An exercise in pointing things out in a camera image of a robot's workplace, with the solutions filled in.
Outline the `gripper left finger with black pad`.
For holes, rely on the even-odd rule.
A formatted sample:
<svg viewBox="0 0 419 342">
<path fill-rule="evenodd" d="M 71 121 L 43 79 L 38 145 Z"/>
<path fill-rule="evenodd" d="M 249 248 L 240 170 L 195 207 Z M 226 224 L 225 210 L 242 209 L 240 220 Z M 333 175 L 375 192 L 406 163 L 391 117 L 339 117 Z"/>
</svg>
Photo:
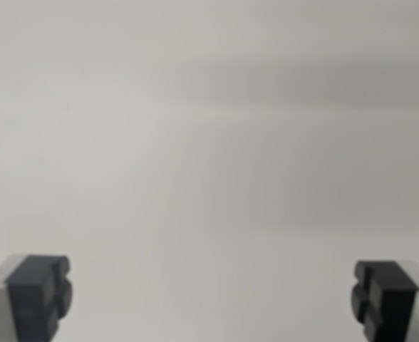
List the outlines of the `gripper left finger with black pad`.
<svg viewBox="0 0 419 342">
<path fill-rule="evenodd" d="M 0 341 L 52 341 L 73 287 L 64 255 L 13 254 L 0 265 Z"/>
</svg>

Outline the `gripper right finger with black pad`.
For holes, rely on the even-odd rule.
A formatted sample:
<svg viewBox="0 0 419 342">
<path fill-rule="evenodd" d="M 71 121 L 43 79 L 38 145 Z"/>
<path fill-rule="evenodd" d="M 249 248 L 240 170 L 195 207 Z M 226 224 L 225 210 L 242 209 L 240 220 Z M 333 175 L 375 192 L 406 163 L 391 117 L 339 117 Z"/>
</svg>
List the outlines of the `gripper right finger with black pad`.
<svg viewBox="0 0 419 342">
<path fill-rule="evenodd" d="M 419 342 L 419 266 L 412 261 L 360 260 L 351 291 L 354 318 L 370 342 Z"/>
</svg>

